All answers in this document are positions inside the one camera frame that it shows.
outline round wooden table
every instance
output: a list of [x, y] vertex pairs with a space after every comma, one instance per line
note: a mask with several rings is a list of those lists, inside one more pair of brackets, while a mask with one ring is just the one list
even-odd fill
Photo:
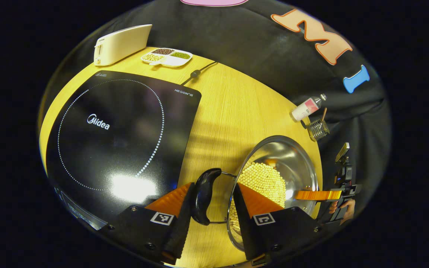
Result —
[[[140, 57], [153, 49], [147, 47], [111, 66], [90, 64], [65, 85], [51, 109], [59, 111], [72, 93], [100, 70], [133, 73], [181, 84], [191, 72], [213, 62], [194, 55], [188, 63], [178, 68], [150, 66]], [[292, 102], [257, 80], [221, 63], [206, 68], [197, 79], [192, 79], [185, 86], [198, 90], [202, 97], [186, 146], [178, 186], [196, 182], [201, 173], [210, 168], [236, 173], [258, 142], [268, 136], [284, 135], [298, 142], [308, 153], [322, 190], [322, 166], [317, 142], [313, 142], [308, 131], [289, 116], [289, 112], [296, 107]], [[44, 124], [53, 124], [56, 115], [56, 112], [48, 112]], [[309, 119], [304, 119], [304, 122], [308, 124]], [[41, 132], [40, 139], [48, 137], [49, 133]], [[45, 151], [46, 148], [41, 148], [42, 156], [45, 156]], [[223, 199], [223, 191], [231, 191], [230, 185], [232, 180], [223, 176], [215, 181], [207, 212], [211, 221], [223, 221], [228, 210], [228, 200]], [[313, 218], [317, 217], [319, 206], [319, 203], [315, 206], [311, 215]], [[182, 258], [177, 260], [176, 267], [223, 267], [245, 261], [244, 252], [231, 243], [226, 224], [204, 226], [192, 219]]]

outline pot handle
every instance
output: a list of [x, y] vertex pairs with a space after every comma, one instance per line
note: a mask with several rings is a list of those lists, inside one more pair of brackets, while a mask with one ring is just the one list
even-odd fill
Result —
[[221, 168], [211, 168], [203, 172], [194, 185], [194, 195], [191, 200], [191, 217], [203, 225], [210, 224], [206, 211], [213, 195], [213, 183], [221, 175]]

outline white divided plate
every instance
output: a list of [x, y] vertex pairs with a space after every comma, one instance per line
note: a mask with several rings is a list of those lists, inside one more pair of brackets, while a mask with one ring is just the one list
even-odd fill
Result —
[[[158, 64], [161, 64], [162, 66], [167, 66], [167, 67], [180, 67], [180, 66], [185, 65], [187, 62], [189, 62], [191, 60], [191, 58], [193, 57], [192, 53], [182, 51], [182, 50], [177, 50], [177, 49], [172, 49], [172, 48], [160, 48], [160, 49], [170, 49], [170, 50], [173, 50], [173, 52], [171, 52], [170, 54], [167, 54], [167, 55], [163, 55], [163, 54], [153, 53], [153, 51], [157, 50], [157, 49], [155, 49], [155, 50], [141, 56], [140, 59], [145, 63], [150, 63], [150, 65], [152, 65], [152, 66], [157, 66]], [[170, 56], [176, 52], [188, 54], [190, 57], [188, 59], [182, 59], [182, 58]], [[158, 61], [144, 60], [143, 57], [145, 57], [148, 54], [153, 54], [156, 56], [164, 56], [164, 57]]]

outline metal pot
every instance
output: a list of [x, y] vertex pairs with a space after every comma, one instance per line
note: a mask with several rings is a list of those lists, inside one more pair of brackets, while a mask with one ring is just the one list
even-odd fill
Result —
[[[282, 178], [286, 182], [286, 201], [285, 208], [300, 207], [309, 215], [312, 214], [315, 201], [310, 200], [295, 200], [296, 191], [308, 190], [317, 191], [317, 176], [312, 161], [305, 150], [293, 139], [286, 136], [276, 135], [263, 139], [257, 144], [245, 158], [245, 161], [240, 166], [237, 175], [224, 172], [221, 168], [212, 168], [206, 170], [198, 178], [195, 185], [195, 195], [191, 200], [192, 218], [203, 225], [208, 224], [226, 224], [228, 235], [233, 245], [240, 251], [244, 251], [243, 239], [241, 234], [235, 231], [229, 222], [229, 208], [233, 199], [233, 192], [237, 183], [238, 177], [244, 170], [247, 163], [266, 163], [275, 162], [276, 170], [279, 171]], [[226, 191], [225, 198], [228, 205], [228, 213], [226, 221], [210, 222], [206, 216], [206, 211], [211, 202], [213, 194], [213, 183], [219, 175], [224, 174], [233, 178], [233, 186], [231, 192]]]

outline induction cooktop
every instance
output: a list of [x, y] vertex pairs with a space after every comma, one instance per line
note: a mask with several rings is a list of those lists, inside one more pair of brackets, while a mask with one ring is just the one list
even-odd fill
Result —
[[95, 229], [130, 205], [177, 188], [201, 93], [146, 76], [99, 71], [60, 110], [48, 177], [75, 217]]

